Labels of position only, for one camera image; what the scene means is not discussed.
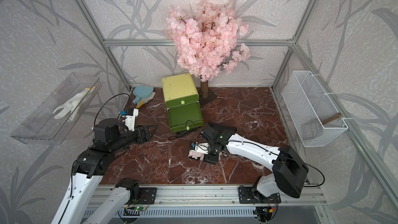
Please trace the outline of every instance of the marble floor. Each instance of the marble floor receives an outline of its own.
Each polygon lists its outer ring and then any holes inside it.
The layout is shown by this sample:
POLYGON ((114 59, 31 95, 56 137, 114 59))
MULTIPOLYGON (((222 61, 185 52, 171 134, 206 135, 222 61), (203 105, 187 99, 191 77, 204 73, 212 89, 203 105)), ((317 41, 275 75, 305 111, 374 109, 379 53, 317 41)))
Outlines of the marble floor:
MULTIPOLYGON (((201 106, 205 123, 216 122, 237 127, 241 136, 270 146, 288 144, 276 104, 268 87, 209 88, 216 99, 201 106)), ((222 153, 221 160, 209 164, 188 159, 189 144, 204 142, 199 130, 173 141, 167 108, 161 88, 152 101, 139 109, 136 124, 158 125, 153 139, 116 159, 101 184, 116 184, 123 177, 140 184, 251 184, 271 172, 241 156, 222 153)))

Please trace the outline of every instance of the clear acrylic shelf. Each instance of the clear acrylic shelf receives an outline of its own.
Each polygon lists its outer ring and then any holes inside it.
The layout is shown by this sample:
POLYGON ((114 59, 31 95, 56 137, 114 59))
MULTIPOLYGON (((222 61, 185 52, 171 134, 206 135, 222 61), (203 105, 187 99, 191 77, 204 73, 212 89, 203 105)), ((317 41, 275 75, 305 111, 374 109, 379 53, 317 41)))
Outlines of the clear acrylic shelf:
POLYGON ((36 110, 19 126, 11 137, 25 144, 61 144, 82 113, 98 93, 102 84, 98 77, 83 76, 71 73, 36 110), (55 119, 61 110, 52 113, 58 106, 82 92, 90 90, 80 101, 73 112, 64 117, 55 119))

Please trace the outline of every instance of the white wire basket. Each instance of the white wire basket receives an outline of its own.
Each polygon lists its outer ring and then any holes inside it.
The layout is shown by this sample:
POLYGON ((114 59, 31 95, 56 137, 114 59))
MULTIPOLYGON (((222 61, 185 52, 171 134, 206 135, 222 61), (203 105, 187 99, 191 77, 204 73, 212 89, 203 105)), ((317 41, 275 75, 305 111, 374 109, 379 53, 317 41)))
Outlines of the white wire basket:
POLYGON ((325 146, 348 129, 342 117, 325 123, 338 111, 311 71, 293 71, 282 97, 304 147, 325 146))

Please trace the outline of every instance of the pink cloth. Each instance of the pink cloth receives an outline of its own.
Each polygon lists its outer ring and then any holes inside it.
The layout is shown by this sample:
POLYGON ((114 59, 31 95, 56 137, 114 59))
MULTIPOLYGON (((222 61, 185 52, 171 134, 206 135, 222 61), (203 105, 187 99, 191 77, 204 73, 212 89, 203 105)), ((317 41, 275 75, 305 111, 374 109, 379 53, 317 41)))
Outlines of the pink cloth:
POLYGON ((188 157, 192 157, 194 159, 199 158, 199 161, 203 161, 203 157, 205 157, 204 153, 189 151, 188 157))

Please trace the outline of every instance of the tree trunk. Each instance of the tree trunk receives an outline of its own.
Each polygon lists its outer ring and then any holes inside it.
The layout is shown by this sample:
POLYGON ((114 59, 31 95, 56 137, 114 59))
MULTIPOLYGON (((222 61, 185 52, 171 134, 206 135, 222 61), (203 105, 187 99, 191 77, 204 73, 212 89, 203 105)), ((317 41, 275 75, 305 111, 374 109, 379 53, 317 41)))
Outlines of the tree trunk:
POLYGON ((202 98, 207 98, 209 96, 209 82, 200 82, 200 90, 202 92, 202 98))

